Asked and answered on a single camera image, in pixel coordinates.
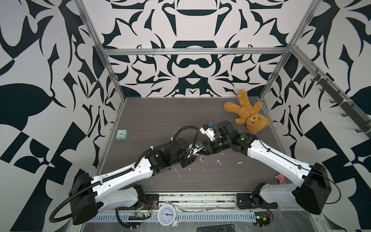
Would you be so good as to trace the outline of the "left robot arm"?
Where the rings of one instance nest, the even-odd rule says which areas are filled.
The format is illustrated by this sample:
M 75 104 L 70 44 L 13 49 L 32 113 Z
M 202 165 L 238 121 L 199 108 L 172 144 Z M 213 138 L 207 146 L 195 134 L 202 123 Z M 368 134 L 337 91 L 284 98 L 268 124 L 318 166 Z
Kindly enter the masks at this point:
M 182 127 L 171 141 L 147 149 L 133 164 L 101 176 L 81 175 L 69 197 L 50 214 L 49 222 L 71 218 L 74 225 L 79 225 L 93 219 L 99 210 L 108 206 L 113 192 L 189 161 L 196 152 L 199 134 L 196 126 Z

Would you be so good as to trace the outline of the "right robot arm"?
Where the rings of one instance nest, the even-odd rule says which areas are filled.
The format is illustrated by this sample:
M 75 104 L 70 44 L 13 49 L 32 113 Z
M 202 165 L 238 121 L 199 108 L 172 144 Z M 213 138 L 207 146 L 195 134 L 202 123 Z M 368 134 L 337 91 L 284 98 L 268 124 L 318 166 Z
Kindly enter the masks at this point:
M 200 132 L 209 139 L 203 142 L 206 155 L 232 149 L 276 170 L 296 186 L 290 195 L 307 212 L 322 213 L 335 183 L 329 178 L 326 167 L 320 163 L 310 165 L 294 159 L 264 143 L 256 135 L 239 133 L 231 122 L 222 121 L 216 129 L 204 124 Z

